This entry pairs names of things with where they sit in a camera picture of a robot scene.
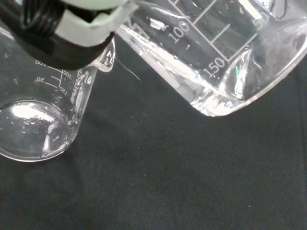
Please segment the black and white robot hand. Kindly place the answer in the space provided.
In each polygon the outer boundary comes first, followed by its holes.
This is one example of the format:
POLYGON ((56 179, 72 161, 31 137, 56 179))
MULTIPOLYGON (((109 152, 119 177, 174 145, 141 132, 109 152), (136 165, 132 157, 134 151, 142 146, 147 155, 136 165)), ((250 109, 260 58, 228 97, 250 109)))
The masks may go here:
POLYGON ((103 54, 135 0, 2 0, 0 21, 39 61, 77 70, 103 54))

